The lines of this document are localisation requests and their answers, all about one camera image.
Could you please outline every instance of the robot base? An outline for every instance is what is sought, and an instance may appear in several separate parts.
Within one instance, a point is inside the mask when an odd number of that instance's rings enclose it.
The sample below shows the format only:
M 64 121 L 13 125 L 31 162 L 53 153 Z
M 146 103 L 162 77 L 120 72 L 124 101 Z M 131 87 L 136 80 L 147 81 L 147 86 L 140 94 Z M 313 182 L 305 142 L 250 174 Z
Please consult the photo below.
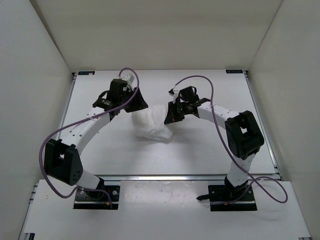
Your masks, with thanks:
M 108 203 L 108 197 L 102 196 L 101 199 L 95 200 L 89 197 L 85 191 L 78 189 L 75 193 L 73 209 L 95 209 L 95 210 L 118 210 L 120 186 L 118 185 L 105 185 L 104 190 L 109 193 L 112 201 L 111 205 Z
M 210 194 L 210 211 L 211 212 L 227 212 L 227 211 L 256 211 L 257 205 L 255 195 L 252 187 L 249 188 L 248 192 L 238 201 L 229 204 L 218 204 L 214 203 L 228 202 L 233 199 L 227 194 L 225 185 L 209 185 Z

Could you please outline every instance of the white wall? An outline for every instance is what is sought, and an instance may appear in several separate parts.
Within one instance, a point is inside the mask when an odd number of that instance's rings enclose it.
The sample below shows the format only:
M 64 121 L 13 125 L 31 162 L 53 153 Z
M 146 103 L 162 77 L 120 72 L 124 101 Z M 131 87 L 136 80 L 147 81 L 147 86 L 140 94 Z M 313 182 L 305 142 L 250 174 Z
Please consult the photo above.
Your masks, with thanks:
M 284 0 L 249 70 L 285 180 L 320 239 L 320 1 Z
M 72 71 L 248 69 L 281 0 L 31 0 Z
M 72 75 L 28 0 L 0 0 L 0 239 L 18 239 Z

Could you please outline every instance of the white connector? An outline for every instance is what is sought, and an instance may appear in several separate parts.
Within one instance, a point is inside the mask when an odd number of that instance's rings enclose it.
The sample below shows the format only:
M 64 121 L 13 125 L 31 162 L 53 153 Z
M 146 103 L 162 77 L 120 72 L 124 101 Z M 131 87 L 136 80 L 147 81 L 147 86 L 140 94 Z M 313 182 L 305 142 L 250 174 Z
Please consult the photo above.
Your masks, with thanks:
M 128 74 L 126 76 L 122 76 L 121 79 L 124 81 L 127 81 L 128 85 L 131 87 L 131 89 L 134 89 L 132 84 L 135 80 L 135 76 L 133 74 Z

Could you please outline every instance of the white table surface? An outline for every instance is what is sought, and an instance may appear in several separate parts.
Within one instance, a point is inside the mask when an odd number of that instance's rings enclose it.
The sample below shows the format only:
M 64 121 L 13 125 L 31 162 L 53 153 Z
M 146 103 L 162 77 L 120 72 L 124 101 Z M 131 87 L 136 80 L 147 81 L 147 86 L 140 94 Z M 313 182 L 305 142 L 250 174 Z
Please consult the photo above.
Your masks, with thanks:
M 137 73 L 142 96 L 149 106 L 168 104 L 172 100 L 168 91 L 180 79 L 204 75 L 213 81 L 215 104 L 238 112 L 249 110 L 259 121 L 244 74 L 226 74 L 225 70 L 138 70 Z M 64 125 L 84 118 L 117 75 L 118 71 L 78 75 Z M 178 87 L 190 85 L 197 87 L 200 98 L 210 97 L 210 85 L 204 79 L 190 79 Z M 173 129 L 170 143 L 136 137 L 131 114 L 123 110 L 86 146 L 81 155 L 83 167 L 96 175 L 223 175 L 229 172 L 231 160 L 213 123 L 187 116 L 183 122 L 169 126 Z M 225 131 L 221 131 L 227 140 Z M 250 172 L 275 173 L 266 144 L 253 160 Z
M 64 194 L 72 187 L 53 180 Z M 284 199 L 274 182 L 261 183 Z M 74 196 L 59 198 L 40 180 L 25 233 L 34 240 L 298 240 L 310 237 L 290 182 L 289 200 L 280 204 L 256 184 L 257 211 L 210 212 L 206 181 L 122 181 L 118 210 L 73 209 Z

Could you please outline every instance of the crumpled white fabric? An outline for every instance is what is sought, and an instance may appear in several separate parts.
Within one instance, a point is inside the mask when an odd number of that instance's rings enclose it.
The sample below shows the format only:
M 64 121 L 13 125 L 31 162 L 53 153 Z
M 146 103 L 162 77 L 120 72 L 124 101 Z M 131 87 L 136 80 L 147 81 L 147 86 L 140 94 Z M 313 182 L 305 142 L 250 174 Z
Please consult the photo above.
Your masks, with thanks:
M 156 141 L 169 142 L 173 131 L 165 125 L 168 105 L 149 106 L 131 115 L 135 135 Z

